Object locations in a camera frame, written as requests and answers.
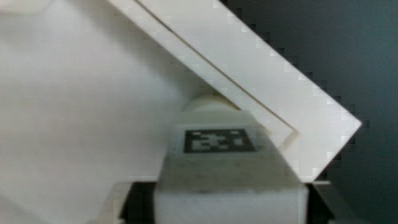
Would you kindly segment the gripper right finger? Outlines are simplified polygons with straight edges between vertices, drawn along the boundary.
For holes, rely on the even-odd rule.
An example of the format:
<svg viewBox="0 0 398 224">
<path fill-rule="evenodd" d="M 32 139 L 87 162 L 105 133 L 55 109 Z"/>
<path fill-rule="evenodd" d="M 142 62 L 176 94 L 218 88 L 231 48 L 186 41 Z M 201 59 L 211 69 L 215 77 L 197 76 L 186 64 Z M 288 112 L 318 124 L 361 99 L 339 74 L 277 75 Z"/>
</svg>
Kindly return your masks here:
<svg viewBox="0 0 398 224">
<path fill-rule="evenodd" d="M 364 221 L 329 181 L 309 185 L 307 224 L 371 224 Z"/>
</svg>

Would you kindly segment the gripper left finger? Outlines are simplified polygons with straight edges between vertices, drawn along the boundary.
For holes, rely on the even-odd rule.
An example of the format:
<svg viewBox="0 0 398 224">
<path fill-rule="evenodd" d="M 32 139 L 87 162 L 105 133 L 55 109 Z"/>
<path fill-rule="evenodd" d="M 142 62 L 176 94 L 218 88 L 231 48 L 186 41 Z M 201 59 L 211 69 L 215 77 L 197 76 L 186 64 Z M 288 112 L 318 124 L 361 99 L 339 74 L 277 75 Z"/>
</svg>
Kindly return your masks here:
<svg viewBox="0 0 398 224">
<path fill-rule="evenodd" d="M 154 224 L 154 186 L 153 181 L 114 185 L 94 224 Z"/>
</svg>

